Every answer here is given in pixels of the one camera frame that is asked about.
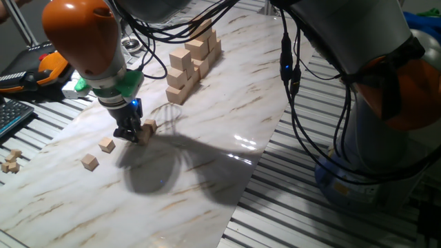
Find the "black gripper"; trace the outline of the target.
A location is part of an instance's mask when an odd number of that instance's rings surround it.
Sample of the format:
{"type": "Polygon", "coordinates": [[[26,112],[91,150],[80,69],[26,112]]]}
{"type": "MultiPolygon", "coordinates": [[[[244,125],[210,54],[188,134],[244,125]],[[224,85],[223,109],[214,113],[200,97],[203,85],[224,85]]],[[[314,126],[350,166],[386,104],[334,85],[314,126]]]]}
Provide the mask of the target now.
{"type": "Polygon", "coordinates": [[[140,98],[135,98],[122,107],[108,109],[108,112],[111,117],[116,120],[118,126],[113,132],[113,137],[132,141],[134,136],[134,142],[140,141],[142,132],[141,117],[143,116],[142,101],[140,98]]]}

